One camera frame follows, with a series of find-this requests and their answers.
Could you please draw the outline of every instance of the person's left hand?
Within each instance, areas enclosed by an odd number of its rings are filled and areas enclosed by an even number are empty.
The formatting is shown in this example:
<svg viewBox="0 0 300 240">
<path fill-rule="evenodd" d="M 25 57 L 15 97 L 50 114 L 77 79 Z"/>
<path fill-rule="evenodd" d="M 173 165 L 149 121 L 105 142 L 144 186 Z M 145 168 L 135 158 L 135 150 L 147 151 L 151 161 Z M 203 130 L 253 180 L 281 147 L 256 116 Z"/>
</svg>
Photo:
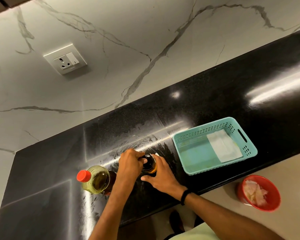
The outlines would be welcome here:
<svg viewBox="0 0 300 240">
<path fill-rule="evenodd" d="M 142 171 L 143 164 L 147 162 L 147 159 L 140 158 L 144 154 L 144 152 L 137 152 L 132 148 L 122 153 L 119 159 L 116 182 L 123 183 L 125 184 L 124 186 L 133 187 L 137 177 Z"/>
</svg>

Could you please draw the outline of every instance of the wet countertop surface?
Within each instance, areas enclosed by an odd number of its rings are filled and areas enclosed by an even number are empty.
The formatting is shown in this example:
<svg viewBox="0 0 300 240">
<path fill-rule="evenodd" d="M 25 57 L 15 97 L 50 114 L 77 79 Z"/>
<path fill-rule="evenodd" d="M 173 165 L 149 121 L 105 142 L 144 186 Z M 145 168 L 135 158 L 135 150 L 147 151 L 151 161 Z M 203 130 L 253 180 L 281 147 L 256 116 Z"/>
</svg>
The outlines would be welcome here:
<svg viewBox="0 0 300 240">
<path fill-rule="evenodd" d="M 188 176 L 172 136 L 224 117 L 238 121 L 258 155 Z M 165 157 L 177 180 L 199 194 L 300 153 L 300 32 L 18 151 L 0 239 L 87 239 L 107 198 L 82 190 L 76 174 L 93 165 L 117 171 L 131 147 Z M 176 204 L 138 178 L 121 225 Z"/>
</svg>

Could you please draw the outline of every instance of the red bucket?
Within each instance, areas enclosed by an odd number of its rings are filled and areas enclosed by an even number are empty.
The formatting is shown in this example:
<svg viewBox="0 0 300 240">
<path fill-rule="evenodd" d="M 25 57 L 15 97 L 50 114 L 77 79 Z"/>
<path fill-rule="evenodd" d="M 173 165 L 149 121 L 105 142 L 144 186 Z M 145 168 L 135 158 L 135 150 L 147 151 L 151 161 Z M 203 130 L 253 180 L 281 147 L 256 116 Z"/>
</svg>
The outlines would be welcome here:
<svg viewBox="0 0 300 240">
<path fill-rule="evenodd" d="M 244 182 L 247 180 L 254 181 L 260 185 L 261 188 L 265 189 L 268 191 L 268 193 L 265 196 L 265 200 L 267 204 L 263 206 L 257 206 L 253 204 L 245 195 L 244 193 Z M 246 204 L 246 205 L 251 205 L 258 210 L 265 211 L 265 212 L 272 212 L 275 211 L 276 209 L 279 208 L 280 203 L 281 203 L 281 197 L 279 190 L 277 187 L 268 179 L 265 177 L 259 176 L 259 175 L 250 175 L 246 177 L 238 186 L 237 188 L 237 197 L 239 200 Z"/>
</svg>

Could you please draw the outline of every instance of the kitchen counter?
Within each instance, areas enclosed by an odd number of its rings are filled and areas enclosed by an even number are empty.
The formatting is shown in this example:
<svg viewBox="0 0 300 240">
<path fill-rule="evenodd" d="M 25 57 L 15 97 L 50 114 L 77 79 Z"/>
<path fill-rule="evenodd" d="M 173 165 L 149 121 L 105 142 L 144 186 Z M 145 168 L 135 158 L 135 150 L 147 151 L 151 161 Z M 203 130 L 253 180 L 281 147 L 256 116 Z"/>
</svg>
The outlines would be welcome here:
<svg viewBox="0 0 300 240">
<path fill-rule="evenodd" d="M 224 117 L 238 121 L 258 155 L 188 176 L 171 137 Z M 87 239 L 107 198 L 82 190 L 76 174 L 92 165 L 116 171 L 130 147 L 165 157 L 199 194 L 300 153 L 300 31 L 18 151 L 0 239 Z M 176 204 L 138 178 L 121 225 Z"/>
</svg>

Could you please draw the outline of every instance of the black bracelet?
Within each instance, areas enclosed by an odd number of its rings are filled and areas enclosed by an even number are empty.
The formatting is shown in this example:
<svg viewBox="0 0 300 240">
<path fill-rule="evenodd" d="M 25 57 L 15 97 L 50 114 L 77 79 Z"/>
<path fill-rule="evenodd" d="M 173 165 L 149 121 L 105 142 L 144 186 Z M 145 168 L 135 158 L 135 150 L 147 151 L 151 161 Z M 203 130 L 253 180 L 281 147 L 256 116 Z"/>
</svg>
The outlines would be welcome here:
<svg viewBox="0 0 300 240">
<path fill-rule="evenodd" d="M 191 190 L 187 189 L 183 192 L 182 196 L 181 196 L 181 205 L 184 206 L 185 205 L 185 199 L 187 197 L 188 194 L 192 193 Z"/>
</svg>

